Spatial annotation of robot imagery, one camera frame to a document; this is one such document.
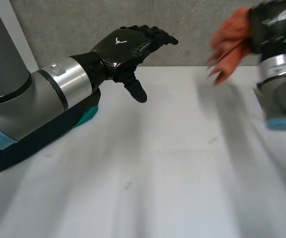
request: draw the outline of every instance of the carbon fiber glove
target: carbon fiber glove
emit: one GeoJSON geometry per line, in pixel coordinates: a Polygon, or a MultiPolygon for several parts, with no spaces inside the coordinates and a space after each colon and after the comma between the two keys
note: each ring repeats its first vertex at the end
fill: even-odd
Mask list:
{"type": "Polygon", "coordinates": [[[154,26],[131,26],[115,30],[90,52],[98,55],[108,71],[108,78],[123,83],[134,99],[147,101],[147,95],[135,77],[138,64],[163,45],[177,45],[178,40],[154,26]]]}

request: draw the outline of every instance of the black base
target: black base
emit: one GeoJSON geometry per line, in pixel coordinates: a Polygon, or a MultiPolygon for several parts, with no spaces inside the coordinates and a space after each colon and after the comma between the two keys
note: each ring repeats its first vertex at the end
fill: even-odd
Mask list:
{"type": "Polygon", "coordinates": [[[19,142],[0,150],[0,172],[34,155],[63,136],[81,118],[82,114],[99,104],[100,90],[78,103],[19,142]]]}

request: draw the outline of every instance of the gray concrete wall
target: gray concrete wall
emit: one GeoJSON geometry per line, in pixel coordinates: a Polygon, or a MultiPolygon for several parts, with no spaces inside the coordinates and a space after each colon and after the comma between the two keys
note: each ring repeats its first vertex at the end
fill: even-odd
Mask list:
{"type": "MultiPolygon", "coordinates": [[[[208,42],[242,5],[261,0],[10,0],[39,64],[89,51],[121,26],[158,26],[180,44],[165,46],[145,65],[206,65],[208,42]]],[[[254,65],[254,57],[243,65],[254,65]]]]}

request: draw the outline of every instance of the robotic arm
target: robotic arm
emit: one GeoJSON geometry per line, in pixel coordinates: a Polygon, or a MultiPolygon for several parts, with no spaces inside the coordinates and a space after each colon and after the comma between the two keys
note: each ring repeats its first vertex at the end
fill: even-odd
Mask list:
{"type": "Polygon", "coordinates": [[[249,11],[251,51],[260,54],[261,82],[255,94],[272,130],[286,130],[286,0],[249,11]]]}
{"type": "Polygon", "coordinates": [[[138,102],[146,102],[134,71],[150,53],[170,43],[176,45],[178,41],[157,27],[122,27],[90,52],[67,57],[31,74],[0,19],[0,150],[80,102],[86,100],[96,106],[98,88],[105,80],[124,83],[138,102]]]}

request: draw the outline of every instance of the white surface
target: white surface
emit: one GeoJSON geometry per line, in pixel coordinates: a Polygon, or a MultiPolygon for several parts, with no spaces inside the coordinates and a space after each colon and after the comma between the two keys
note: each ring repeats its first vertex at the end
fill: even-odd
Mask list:
{"type": "Polygon", "coordinates": [[[39,70],[9,0],[0,0],[0,18],[30,72],[39,70]]]}
{"type": "Polygon", "coordinates": [[[139,104],[105,82],[96,117],[0,174],[0,238],[286,238],[286,133],[256,68],[141,67],[139,104]]]}

